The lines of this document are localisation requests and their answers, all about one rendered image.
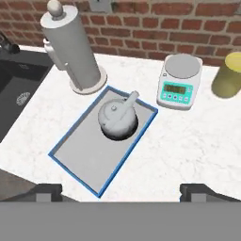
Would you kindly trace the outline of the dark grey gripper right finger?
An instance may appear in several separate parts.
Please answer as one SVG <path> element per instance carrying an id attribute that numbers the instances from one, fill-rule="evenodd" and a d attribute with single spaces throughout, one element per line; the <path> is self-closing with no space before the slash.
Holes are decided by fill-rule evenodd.
<path id="1" fill-rule="evenodd" d="M 223 201 L 222 197 L 204 184 L 181 184 L 180 202 Z"/>

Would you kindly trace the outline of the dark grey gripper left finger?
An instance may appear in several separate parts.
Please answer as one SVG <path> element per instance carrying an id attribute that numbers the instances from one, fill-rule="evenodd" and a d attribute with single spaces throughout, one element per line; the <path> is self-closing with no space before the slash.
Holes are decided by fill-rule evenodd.
<path id="1" fill-rule="evenodd" d="M 62 201 L 61 184 L 39 184 L 22 194 L 18 201 L 55 202 Z"/>

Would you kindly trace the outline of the grey tray with blue rim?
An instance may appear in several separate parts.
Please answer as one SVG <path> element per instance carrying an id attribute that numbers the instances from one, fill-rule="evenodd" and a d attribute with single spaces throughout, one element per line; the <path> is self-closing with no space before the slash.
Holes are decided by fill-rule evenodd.
<path id="1" fill-rule="evenodd" d="M 54 161 L 98 198 L 158 113 L 157 108 L 137 99 L 134 109 L 138 127 L 134 134 L 122 141 L 107 138 L 98 123 L 98 112 L 107 101 L 128 96 L 126 92 L 107 86 L 49 152 Z"/>

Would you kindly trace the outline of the grey metal kettle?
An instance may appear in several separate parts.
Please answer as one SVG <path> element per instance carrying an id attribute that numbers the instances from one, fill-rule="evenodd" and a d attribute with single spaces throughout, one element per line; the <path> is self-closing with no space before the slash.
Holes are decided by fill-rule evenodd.
<path id="1" fill-rule="evenodd" d="M 138 127 L 134 109 L 139 94 L 132 91 L 128 98 L 112 99 L 105 102 L 98 113 L 98 122 L 106 137 L 121 141 L 129 138 Z"/>

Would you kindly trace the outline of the black sink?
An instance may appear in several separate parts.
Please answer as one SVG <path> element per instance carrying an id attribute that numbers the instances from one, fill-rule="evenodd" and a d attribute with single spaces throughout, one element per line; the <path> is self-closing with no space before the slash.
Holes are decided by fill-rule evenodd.
<path id="1" fill-rule="evenodd" d="M 46 53 L 0 53 L 0 143 L 52 67 Z"/>

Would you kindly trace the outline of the white kitchen scale teal panel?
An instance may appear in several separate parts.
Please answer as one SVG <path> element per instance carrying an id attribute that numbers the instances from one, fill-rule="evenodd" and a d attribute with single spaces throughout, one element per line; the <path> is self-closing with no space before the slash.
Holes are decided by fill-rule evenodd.
<path id="1" fill-rule="evenodd" d="M 156 101 L 159 105 L 189 110 L 201 82 L 202 59 L 190 54 L 168 55 L 159 76 Z"/>

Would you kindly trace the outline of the yellow-green jar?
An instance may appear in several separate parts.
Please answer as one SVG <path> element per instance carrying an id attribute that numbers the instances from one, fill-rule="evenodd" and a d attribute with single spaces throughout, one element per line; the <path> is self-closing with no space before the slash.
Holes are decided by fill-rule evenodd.
<path id="1" fill-rule="evenodd" d="M 232 98 L 241 90 L 241 52 L 229 53 L 212 83 L 212 91 L 219 98 Z"/>

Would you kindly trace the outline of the white paper towel roll holder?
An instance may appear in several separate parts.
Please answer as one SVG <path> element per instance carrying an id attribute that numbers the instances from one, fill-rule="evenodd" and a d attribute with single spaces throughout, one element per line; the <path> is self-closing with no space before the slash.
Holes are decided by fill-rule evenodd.
<path id="1" fill-rule="evenodd" d="M 101 89 L 106 71 L 96 62 L 77 7 L 49 0 L 40 18 L 44 46 L 56 66 L 71 78 L 71 88 L 82 95 Z"/>

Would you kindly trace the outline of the dark sink tap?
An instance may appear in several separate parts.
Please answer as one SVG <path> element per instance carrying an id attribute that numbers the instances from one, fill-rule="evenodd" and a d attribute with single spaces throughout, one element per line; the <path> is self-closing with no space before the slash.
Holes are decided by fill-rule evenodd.
<path id="1" fill-rule="evenodd" d="M 0 46 L 9 54 L 18 54 L 20 52 L 19 45 L 11 43 L 2 32 L 0 32 Z"/>

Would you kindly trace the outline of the grey wall socket plate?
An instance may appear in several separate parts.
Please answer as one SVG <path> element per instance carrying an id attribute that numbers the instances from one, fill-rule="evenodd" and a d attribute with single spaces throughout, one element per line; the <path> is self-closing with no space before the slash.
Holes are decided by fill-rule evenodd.
<path id="1" fill-rule="evenodd" d="M 89 6 L 93 12 L 112 12 L 111 0 L 89 0 Z"/>

